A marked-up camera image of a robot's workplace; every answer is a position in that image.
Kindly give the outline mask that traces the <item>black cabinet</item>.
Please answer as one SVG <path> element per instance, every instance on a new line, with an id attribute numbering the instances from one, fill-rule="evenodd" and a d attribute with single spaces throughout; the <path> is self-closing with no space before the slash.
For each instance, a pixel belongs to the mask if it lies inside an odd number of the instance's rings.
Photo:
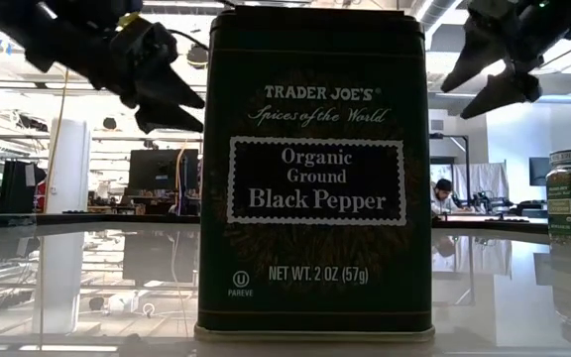
<path id="1" fill-rule="evenodd" d="M 6 161 L 1 182 L 0 213 L 32 213 L 38 185 L 47 173 L 34 163 Z"/>

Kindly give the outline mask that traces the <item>black aluminium table frame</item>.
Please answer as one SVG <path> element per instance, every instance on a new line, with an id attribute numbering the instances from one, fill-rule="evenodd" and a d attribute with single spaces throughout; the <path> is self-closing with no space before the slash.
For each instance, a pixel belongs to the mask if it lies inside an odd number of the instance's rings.
<path id="1" fill-rule="evenodd" d="M 177 223 L 199 224 L 198 216 L 172 216 L 172 215 L 123 215 L 123 214 L 93 214 L 93 213 L 62 213 L 62 214 L 0 214 L 0 228 L 25 225 L 59 225 L 74 223 Z M 515 220 L 479 220 L 463 221 L 436 220 L 431 223 L 434 228 L 440 229 L 487 229 L 497 231 L 510 231 L 530 234 L 546 234 L 546 223 L 532 223 Z"/>

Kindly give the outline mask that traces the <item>white round column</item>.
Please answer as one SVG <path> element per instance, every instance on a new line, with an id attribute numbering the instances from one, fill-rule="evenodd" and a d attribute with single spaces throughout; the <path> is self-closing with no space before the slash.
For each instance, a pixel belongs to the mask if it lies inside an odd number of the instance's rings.
<path id="1" fill-rule="evenodd" d="M 52 122 L 46 213 L 87 208 L 91 132 L 84 119 Z"/>

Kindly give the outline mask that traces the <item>dark wall monitor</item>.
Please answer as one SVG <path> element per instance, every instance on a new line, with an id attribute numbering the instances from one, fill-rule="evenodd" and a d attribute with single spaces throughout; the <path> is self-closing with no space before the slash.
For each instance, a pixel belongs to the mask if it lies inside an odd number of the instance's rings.
<path id="1" fill-rule="evenodd" d="M 545 186 L 546 177 L 551 171 L 548 157 L 532 157 L 528 160 L 529 185 Z"/>

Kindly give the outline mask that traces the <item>black computer monitor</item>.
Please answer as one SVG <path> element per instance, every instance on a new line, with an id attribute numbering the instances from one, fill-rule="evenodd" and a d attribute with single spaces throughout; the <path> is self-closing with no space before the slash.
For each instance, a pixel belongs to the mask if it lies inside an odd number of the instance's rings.
<path id="1" fill-rule="evenodd" d="M 198 151 L 133 150 L 130 153 L 128 187 L 130 189 L 197 189 Z"/>

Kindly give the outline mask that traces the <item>silver spiral air duct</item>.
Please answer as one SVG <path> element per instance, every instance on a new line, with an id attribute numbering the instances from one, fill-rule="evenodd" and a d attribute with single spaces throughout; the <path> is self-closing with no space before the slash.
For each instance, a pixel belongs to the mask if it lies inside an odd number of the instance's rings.
<path id="1" fill-rule="evenodd" d="M 416 0 L 413 16 L 422 25 L 424 33 L 436 31 L 441 19 L 449 11 L 456 10 L 463 0 Z"/>

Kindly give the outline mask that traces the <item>black pepper tin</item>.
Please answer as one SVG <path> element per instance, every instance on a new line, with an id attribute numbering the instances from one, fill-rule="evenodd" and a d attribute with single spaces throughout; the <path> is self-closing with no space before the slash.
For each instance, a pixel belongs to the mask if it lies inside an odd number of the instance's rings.
<path id="1" fill-rule="evenodd" d="M 198 338 L 429 340 L 420 24 L 400 11 L 220 13 L 200 220 Z"/>

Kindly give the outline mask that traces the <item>person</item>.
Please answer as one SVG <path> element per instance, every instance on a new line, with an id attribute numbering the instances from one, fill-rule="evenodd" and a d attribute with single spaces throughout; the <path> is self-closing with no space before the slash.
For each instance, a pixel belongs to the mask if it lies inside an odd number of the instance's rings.
<path id="1" fill-rule="evenodd" d="M 466 212 L 470 208 L 466 206 L 458 206 L 452 199 L 452 181 L 441 178 L 431 188 L 431 211 L 435 215 L 444 213 Z"/>

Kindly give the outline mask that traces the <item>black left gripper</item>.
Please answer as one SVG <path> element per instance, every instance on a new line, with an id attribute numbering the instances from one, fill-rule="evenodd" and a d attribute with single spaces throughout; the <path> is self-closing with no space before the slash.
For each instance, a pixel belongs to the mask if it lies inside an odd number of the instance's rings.
<path id="1" fill-rule="evenodd" d="M 201 109 L 204 100 L 173 69 L 176 40 L 160 23 L 137 17 L 124 26 L 115 23 L 99 33 L 96 88 L 137 107 L 135 119 L 144 133 L 158 129 L 203 132 L 203 124 L 175 105 Z"/>

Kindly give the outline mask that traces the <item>white hanging cloth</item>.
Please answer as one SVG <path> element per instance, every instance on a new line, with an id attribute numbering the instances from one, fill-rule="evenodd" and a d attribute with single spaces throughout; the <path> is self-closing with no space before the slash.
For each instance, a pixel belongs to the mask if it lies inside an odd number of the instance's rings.
<path id="1" fill-rule="evenodd" d="M 490 198 L 510 197 L 505 163 L 470 164 L 469 174 L 468 182 L 465 164 L 452 167 L 453 192 L 458 198 L 466 200 L 467 189 L 470 189 L 470 194 L 484 191 Z"/>

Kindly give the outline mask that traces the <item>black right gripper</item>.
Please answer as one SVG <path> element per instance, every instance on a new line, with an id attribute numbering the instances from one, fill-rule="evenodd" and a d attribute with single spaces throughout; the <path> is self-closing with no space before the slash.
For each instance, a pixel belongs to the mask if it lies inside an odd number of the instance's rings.
<path id="1" fill-rule="evenodd" d="M 463 49 L 441 90 L 452 91 L 498 61 L 506 73 L 489 75 L 461 117 L 536 101 L 541 96 L 538 78 L 509 72 L 542 65 L 549 48 L 571 37 L 571 0 L 470 0 L 468 13 Z"/>

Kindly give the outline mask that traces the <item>black stand frame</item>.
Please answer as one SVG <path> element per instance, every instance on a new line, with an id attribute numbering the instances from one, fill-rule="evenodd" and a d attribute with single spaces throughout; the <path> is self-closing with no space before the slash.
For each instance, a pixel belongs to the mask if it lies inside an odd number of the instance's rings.
<path id="1" fill-rule="evenodd" d="M 466 198 L 467 198 L 467 200 L 465 201 L 466 205 L 462 205 L 463 202 L 459 201 L 459 199 L 457 201 L 454 199 L 453 200 L 458 206 L 466 206 L 466 207 L 470 208 L 469 211 L 456 212 L 456 213 L 469 213 L 469 212 L 472 213 L 473 209 L 471 207 L 471 200 L 470 200 L 470 196 L 471 196 L 471 191 L 470 191 L 470 154 L 469 154 L 468 136 L 465 136 L 465 135 L 445 135 L 442 133 L 429 134 L 429 140 L 443 140 L 445 138 L 449 138 L 454 143 L 457 143 L 456 139 L 461 139 L 464 141 L 464 147 L 462 148 L 462 151 L 465 153 L 465 178 L 466 178 Z"/>

